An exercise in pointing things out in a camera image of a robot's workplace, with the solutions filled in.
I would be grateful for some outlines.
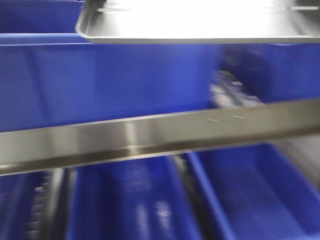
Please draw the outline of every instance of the metal shelf rail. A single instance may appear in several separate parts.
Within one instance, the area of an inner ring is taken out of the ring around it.
[[[0,133],[0,174],[132,160],[320,133],[320,99]]]

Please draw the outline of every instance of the blue plastic bin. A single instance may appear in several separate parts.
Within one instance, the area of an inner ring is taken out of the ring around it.
[[[219,45],[91,44],[82,4],[0,0],[0,132],[211,106]]]
[[[77,168],[67,240],[200,240],[170,156]]]
[[[27,239],[35,188],[41,185],[42,179],[42,172],[0,177],[1,240]]]
[[[320,44],[231,44],[223,68],[265,103],[320,97]]]
[[[272,145],[186,158],[217,239],[320,239],[319,193]]]

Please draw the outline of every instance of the stainless steel tray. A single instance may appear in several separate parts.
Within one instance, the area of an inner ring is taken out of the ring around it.
[[[93,43],[320,43],[318,0],[86,0]]]

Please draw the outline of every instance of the bin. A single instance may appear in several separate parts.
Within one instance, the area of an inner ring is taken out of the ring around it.
[[[171,156],[77,168],[67,240],[200,240]]]
[[[0,177],[0,239],[27,239],[36,187],[41,187],[44,172]]]
[[[231,44],[223,68],[264,103],[320,97],[320,44]]]
[[[320,239],[319,193],[272,145],[185,157],[217,239]]]
[[[92,44],[82,4],[0,0],[0,132],[211,106],[221,46]]]

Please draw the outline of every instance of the metal rack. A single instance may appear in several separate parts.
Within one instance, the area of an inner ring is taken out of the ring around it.
[[[189,3],[87,0],[76,30],[94,43],[320,43],[318,0]],[[318,98],[3,132],[0,175],[317,134],[319,105]]]

